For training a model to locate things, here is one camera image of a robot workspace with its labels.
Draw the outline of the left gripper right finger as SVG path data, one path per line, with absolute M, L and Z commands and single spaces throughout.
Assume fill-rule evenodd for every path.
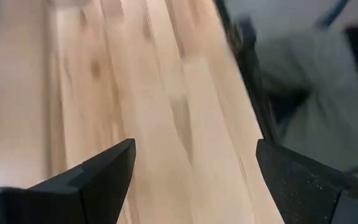
M 358 224 L 358 178 L 264 139 L 257 162 L 285 224 Z

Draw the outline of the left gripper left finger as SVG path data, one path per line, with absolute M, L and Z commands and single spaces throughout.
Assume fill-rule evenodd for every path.
M 134 164 L 126 139 L 28 189 L 0 187 L 0 224 L 116 224 Z

